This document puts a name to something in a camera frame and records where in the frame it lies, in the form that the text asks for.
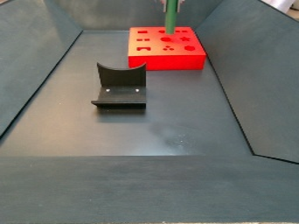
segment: black holder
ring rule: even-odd
[[[145,108],[145,64],[132,69],[112,69],[97,63],[100,91],[90,103],[100,108]]]

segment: green rod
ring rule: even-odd
[[[164,27],[165,27],[166,34],[173,34],[174,22],[176,22],[177,1],[178,0],[168,0],[166,1],[165,18],[164,18]]]

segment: white surface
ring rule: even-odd
[[[267,4],[272,5],[281,12],[287,13],[295,0],[263,0]]]

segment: gray wall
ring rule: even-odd
[[[42,84],[80,28],[49,0],[0,6],[0,136]]]
[[[299,162],[299,23],[224,0],[196,30],[257,155]]]
[[[164,25],[160,0],[53,0],[84,30],[128,30]],[[177,25],[196,27],[221,0],[186,0]]]

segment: red block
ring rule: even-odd
[[[128,40],[128,66],[146,64],[146,70],[202,69],[206,54],[190,27],[132,27]]]

